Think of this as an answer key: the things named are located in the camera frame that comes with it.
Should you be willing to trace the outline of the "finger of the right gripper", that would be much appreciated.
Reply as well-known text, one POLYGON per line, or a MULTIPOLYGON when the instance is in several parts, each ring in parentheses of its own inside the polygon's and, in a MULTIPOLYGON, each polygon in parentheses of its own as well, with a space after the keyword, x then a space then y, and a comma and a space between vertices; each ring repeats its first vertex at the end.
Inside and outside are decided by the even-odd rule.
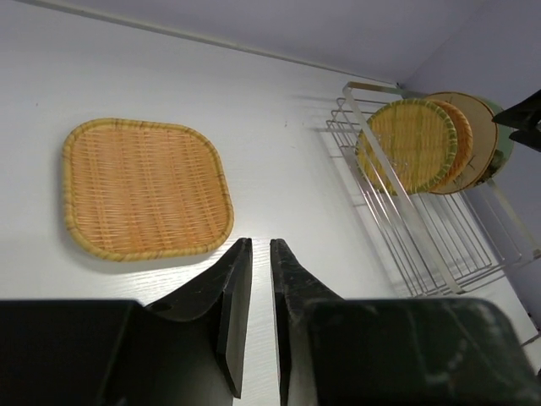
POLYGON ((516 130, 510 139, 534 151, 541 151, 541 132, 539 130, 516 130))
POLYGON ((515 106, 495 114, 492 121, 522 131, 538 130, 541 109, 540 97, 541 91, 537 91, 515 106))

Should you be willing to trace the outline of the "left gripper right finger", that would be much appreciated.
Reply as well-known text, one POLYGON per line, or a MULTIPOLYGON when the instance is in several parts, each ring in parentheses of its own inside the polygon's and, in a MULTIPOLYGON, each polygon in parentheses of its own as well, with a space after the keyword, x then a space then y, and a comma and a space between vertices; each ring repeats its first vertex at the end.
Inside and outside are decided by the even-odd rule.
POLYGON ((308 306, 342 297, 306 270, 284 239, 270 242, 281 405, 316 405, 308 306))

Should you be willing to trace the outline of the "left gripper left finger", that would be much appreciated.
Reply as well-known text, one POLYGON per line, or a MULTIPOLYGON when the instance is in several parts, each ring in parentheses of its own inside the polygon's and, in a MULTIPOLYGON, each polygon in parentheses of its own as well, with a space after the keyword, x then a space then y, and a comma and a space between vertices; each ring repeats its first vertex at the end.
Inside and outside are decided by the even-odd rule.
POLYGON ((240 398, 253 243, 238 239, 207 270, 146 309, 161 321, 153 361, 160 398, 240 398))

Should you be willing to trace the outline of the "green flower-pattern plate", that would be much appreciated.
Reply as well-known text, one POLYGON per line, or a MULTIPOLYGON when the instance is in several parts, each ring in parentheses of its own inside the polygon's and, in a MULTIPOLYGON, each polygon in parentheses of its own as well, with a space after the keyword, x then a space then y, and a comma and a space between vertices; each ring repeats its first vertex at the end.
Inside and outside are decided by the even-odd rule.
POLYGON ((479 173, 473 185, 477 186, 493 178, 508 162, 514 148, 510 139, 511 127, 500 125, 492 121, 495 114, 504 111, 499 104, 481 96, 475 99, 482 105, 481 112, 477 114, 477 123, 473 129, 473 146, 475 151, 474 167, 479 173))

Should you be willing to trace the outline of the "beige bird-pattern plate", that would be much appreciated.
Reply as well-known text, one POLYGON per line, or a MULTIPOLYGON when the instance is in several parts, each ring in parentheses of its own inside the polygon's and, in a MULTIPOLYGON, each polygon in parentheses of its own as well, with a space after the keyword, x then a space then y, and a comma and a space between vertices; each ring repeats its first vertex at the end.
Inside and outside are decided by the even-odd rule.
POLYGON ((472 148, 462 171, 452 180, 437 186, 433 194, 449 195, 472 188, 481 180, 495 154, 499 130, 492 121, 495 113, 486 101, 466 93, 443 91, 427 96, 432 102, 446 102, 457 108, 468 121, 472 148))

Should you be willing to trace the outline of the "round orange woven plate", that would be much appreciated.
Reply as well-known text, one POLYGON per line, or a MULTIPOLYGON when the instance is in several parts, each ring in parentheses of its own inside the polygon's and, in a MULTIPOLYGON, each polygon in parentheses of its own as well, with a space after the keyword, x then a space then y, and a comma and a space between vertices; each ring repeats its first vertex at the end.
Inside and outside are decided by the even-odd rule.
POLYGON ((442 101, 433 97, 429 99, 449 115, 456 130, 455 158, 448 173, 430 192, 439 195, 455 193, 459 190, 460 186, 463 186, 462 172, 472 157, 473 131, 467 117, 458 107, 448 101, 442 101))

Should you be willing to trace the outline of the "square orange woven tray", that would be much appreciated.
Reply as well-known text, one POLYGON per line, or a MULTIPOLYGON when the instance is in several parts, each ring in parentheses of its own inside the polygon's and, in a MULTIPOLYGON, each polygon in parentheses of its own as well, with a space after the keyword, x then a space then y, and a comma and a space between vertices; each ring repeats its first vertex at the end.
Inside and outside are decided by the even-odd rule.
POLYGON ((65 227, 107 261, 203 255, 234 224, 218 150, 180 124, 98 118, 74 128, 62 149, 65 227))

